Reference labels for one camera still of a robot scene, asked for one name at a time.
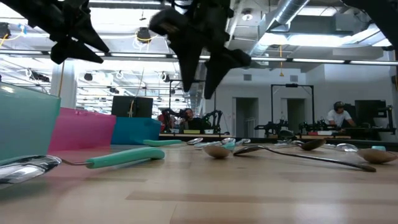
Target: doorway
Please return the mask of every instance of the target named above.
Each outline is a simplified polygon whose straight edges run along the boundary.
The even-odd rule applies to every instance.
[[[259,98],[235,98],[236,119],[235,136],[239,138],[256,138],[256,127],[259,120]]]
[[[300,132],[299,124],[305,121],[305,99],[287,99],[287,122],[289,130]]]

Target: blue plastic bin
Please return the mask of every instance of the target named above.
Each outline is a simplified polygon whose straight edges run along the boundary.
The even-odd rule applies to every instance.
[[[112,144],[142,145],[143,140],[159,140],[160,121],[152,118],[116,118]]]
[[[60,104],[56,96],[0,82],[0,164],[46,155]]]

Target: pink plastic bin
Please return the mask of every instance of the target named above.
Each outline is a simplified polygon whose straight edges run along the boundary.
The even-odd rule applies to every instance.
[[[111,144],[115,124],[116,117],[113,115],[61,108],[49,153],[107,147]]]

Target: black monitor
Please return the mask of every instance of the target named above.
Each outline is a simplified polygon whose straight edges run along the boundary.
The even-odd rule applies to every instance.
[[[387,107],[385,100],[356,100],[355,110],[357,123],[374,125],[373,118],[386,118]]]
[[[135,96],[114,96],[112,102],[112,115],[128,118],[130,114],[131,103],[133,100],[134,104],[131,111],[132,117],[152,117],[152,106],[154,104],[154,99]]]

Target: man in white shirt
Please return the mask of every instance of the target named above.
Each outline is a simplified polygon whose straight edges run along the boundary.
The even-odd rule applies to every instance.
[[[344,103],[341,101],[336,102],[333,105],[333,110],[329,111],[327,119],[329,124],[336,125],[338,127],[341,127],[344,120],[346,120],[352,127],[355,127],[355,122],[349,113],[344,110]]]

